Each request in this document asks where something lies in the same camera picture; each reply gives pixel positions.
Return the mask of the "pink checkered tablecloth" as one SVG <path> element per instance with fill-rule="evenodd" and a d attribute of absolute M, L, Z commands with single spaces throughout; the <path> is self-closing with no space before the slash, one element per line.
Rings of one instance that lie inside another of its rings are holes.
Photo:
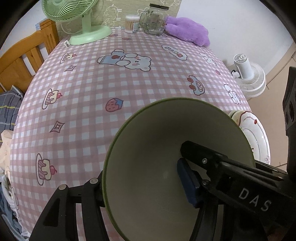
<path fill-rule="evenodd" d="M 32 232 L 60 184 L 79 186 L 100 173 L 111 140 L 133 113 L 171 97 L 198 98 L 226 113 L 250 109 L 210 48 L 120 29 L 89 44 L 60 42 L 25 93 L 11 141 L 22 227 Z"/>

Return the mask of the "glass jar with lid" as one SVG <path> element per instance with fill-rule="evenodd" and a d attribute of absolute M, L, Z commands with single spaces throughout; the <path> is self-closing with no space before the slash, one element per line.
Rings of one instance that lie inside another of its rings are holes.
<path fill-rule="evenodd" d="M 168 10 L 168 6 L 150 4 L 149 9 L 141 13 L 139 26 L 147 34 L 160 36 L 165 30 Z"/>

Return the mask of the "scalloped yellow flower plate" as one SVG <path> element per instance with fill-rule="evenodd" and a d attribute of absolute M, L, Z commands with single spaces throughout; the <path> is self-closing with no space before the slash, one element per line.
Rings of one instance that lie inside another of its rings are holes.
<path fill-rule="evenodd" d="M 229 113 L 229 117 L 237 124 L 239 125 L 240 123 L 240 117 L 244 113 L 243 110 L 232 110 Z"/>

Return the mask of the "small red-trimmed white plate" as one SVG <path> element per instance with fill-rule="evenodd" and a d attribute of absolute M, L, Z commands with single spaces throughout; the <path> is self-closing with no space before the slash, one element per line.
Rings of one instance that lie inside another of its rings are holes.
<path fill-rule="evenodd" d="M 250 111 L 245 111 L 239 117 L 239 127 L 245 134 L 256 161 L 271 164 L 269 141 L 263 125 Z"/>

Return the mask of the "peach cloth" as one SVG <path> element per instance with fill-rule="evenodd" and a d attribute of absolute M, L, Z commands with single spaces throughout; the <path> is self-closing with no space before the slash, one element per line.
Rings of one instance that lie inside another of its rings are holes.
<path fill-rule="evenodd" d="M 1 133 L 1 169 L 7 174 L 10 171 L 10 154 L 13 131 L 4 130 Z"/>

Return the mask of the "cotton swab container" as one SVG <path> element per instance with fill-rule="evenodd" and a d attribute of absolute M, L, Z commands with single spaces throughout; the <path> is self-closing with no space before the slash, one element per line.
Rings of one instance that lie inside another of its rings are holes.
<path fill-rule="evenodd" d="M 125 32 L 136 33 L 139 28 L 140 16 L 137 15 L 126 15 L 125 17 Z"/>

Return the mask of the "green patterned wall mat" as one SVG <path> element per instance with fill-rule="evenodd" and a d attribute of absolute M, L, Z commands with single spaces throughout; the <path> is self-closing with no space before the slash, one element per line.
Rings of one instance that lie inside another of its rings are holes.
<path fill-rule="evenodd" d="M 168 15 L 177 16 L 181 0 L 109 0 L 98 1 L 91 11 L 91 24 L 106 25 L 111 28 L 124 27 L 126 15 L 140 15 L 150 4 L 168 6 Z M 80 32 L 82 17 L 68 22 L 56 22 L 59 39 L 70 37 L 69 33 Z"/>

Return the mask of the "blue grey clothes pile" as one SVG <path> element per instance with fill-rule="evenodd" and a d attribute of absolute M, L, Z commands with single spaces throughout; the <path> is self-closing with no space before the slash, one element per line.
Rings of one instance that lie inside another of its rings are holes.
<path fill-rule="evenodd" d="M 18 198 L 5 174 L 1 174 L 1 218 L 16 240 L 29 240 L 31 234 L 21 225 Z"/>

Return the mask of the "purple plush toy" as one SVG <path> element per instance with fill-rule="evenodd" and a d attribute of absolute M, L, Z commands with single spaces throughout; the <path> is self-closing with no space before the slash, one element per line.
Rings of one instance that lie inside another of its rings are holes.
<path fill-rule="evenodd" d="M 165 31 L 180 40 L 194 43 L 197 46 L 210 46 L 208 30 L 189 18 L 168 16 Z"/>

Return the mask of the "white floor fan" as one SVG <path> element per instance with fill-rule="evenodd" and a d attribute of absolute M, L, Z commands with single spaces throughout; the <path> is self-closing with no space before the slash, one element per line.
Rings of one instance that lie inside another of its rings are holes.
<path fill-rule="evenodd" d="M 266 76 L 263 68 L 250 62 L 245 54 L 236 54 L 233 58 L 234 67 L 231 75 L 246 98 L 254 98 L 261 95 L 266 88 Z"/>

